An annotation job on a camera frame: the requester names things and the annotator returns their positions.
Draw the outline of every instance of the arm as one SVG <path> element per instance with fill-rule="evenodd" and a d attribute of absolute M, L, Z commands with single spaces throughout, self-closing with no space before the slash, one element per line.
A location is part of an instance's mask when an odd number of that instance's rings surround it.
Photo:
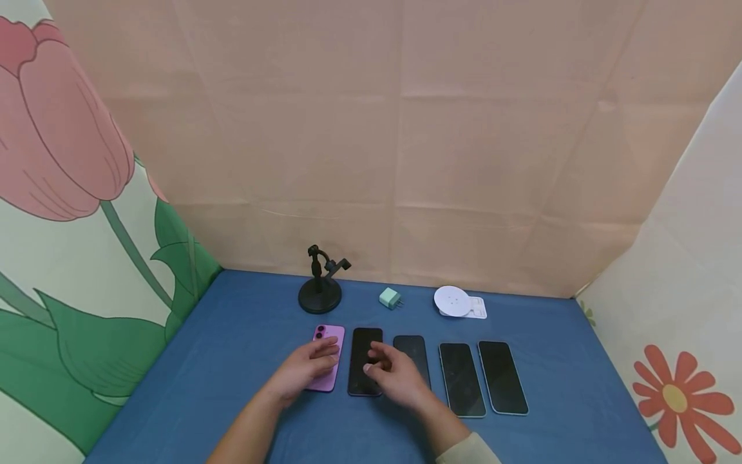
<path fill-rule="evenodd" d="M 492 463 L 499 460 L 478 435 L 427 387 L 406 354 L 388 344 L 372 342 L 369 357 L 379 359 L 364 366 L 364 372 L 379 384 L 392 401 L 410 409 L 422 422 L 437 462 Z"/>
<path fill-rule="evenodd" d="M 263 463 L 281 411 L 338 363 L 337 342 L 337 337 L 315 340 L 291 353 L 234 420 L 208 464 Z"/>

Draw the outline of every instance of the phone screen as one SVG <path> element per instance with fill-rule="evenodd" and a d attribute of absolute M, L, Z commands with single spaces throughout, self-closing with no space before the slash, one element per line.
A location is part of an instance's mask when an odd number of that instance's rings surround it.
<path fill-rule="evenodd" d="M 513 354 L 504 342 L 479 342 L 492 409 L 501 414 L 528 414 Z"/>
<path fill-rule="evenodd" d="M 379 396 L 381 389 L 364 372 L 367 362 L 375 362 L 369 359 L 368 351 L 371 342 L 382 342 L 383 333 L 381 329 L 369 329 L 359 327 L 353 330 L 353 342 L 350 347 L 350 373 L 348 375 L 348 394 L 353 396 Z"/>
<path fill-rule="evenodd" d="M 483 417 L 487 410 L 469 345 L 441 343 L 439 350 L 448 407 L 459 417 Z"/>
<path fill-rule="evenodd" d="M 425 339 L 420 335 L 397 335 L 394 337 L 394 348 L 408 355 L 413 360 L 418 372 L 430 388 L 430 374 L 427 371 L 427 354 Z"/>

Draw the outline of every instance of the purple smartphone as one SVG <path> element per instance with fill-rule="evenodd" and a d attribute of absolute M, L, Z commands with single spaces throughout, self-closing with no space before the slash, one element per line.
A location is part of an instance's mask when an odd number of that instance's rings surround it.
<path fill-rule="evenodd" d="M 345 328 L 339 325 L 318 325 L 317 328 L 315 328 L 315 336 L 312 340 L 326 339 L 327 337 L 338 337 L 338 347 L 340 347 L 340 351 L 338 351 L 338 359 L 340 359 L 340 355 L 343 351 Z M 332 389 L 335 388 L 335 378 L 338 376 L 339 364 L 340 362 L 337 363 L 332 368 L 332 372 L 326 376 L 312 380 L 312 383 L 310 383 L 306 389 L 314 391 L 332 391 Z"/>

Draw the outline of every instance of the sleeve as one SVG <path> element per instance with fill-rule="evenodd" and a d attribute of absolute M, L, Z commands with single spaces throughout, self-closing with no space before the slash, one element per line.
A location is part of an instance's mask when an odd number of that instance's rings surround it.
<path fill-rule="evenodd" d="M 436 464 L 501 464 L 487 443 L 471 434 L 436 458 Z"/>

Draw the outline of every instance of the beige backdrop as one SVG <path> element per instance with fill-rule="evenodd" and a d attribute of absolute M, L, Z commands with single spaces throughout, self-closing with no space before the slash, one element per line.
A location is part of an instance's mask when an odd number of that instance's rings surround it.
<path fill-rule="evenodd" d="M 47 0 L 225 267 L 569 296 L 742 57 L 739 0 Z"/>

